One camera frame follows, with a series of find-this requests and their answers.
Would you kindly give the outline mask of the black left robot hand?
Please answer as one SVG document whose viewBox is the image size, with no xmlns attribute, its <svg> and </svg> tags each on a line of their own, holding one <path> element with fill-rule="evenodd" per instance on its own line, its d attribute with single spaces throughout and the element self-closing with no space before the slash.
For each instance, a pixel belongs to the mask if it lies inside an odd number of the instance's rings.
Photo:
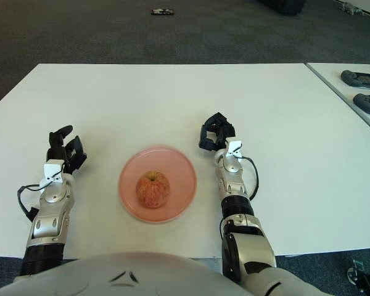
<svg viewBox="0 0 370 296">
<path fill-rule="evenodd" d="M 49 182 L 61 183 L 64 178 L 63 174 L 72 175 L 87 159 L 78 136 L 75 136 L 66 145 L 64 144 L 64 139 L 72 131 L 73 126 L 67 125 L 49 133 L 49 148 L 44 164 L 45 179 Z"/>
</svg>

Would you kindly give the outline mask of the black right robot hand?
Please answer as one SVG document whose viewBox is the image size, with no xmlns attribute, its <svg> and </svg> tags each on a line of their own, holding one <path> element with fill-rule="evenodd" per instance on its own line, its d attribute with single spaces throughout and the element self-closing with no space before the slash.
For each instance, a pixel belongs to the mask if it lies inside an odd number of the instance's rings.
<svg viewBox="0 0 370 296">
<path fill-rule="evenodd" d="M 207 151 L 223 149 L 225 156 L 242 158 L 241 141 L 236 140 L 236 132 L 227 118 L 217 112 L 212 115 L 201 127 L 199 147 Z"/>
</svg>

